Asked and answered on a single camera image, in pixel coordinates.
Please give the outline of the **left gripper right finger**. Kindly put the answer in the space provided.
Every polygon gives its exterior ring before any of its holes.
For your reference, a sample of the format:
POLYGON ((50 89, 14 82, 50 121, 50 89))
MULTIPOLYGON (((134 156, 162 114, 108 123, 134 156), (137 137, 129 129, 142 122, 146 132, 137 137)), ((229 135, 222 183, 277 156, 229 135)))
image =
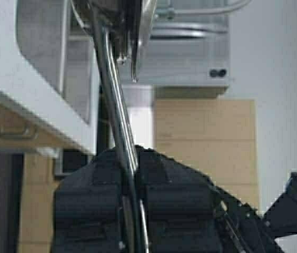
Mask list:
POLYGON ((209 177, 153 149, 136 146, 136 189, 151 252, 223 252, 214 220, 220 204, 209 177))

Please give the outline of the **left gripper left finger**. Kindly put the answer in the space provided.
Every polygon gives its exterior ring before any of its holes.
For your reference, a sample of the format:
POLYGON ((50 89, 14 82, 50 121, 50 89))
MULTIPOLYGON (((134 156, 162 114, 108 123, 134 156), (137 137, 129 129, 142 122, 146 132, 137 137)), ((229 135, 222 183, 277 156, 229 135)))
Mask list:
POLYGON ((122 183, 114 149, 64 178, 53 194, 53 251, 130 252, 122 183))

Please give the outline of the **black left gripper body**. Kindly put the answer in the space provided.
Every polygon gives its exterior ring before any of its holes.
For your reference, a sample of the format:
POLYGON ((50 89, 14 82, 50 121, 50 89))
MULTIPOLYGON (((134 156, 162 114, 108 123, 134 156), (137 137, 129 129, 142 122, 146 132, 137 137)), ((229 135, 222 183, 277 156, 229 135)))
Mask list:
POLYGON ((223 252, 282 252, 276 239, 297 235, 297 172, 264 215, 222 188, 216 224, 223 252))

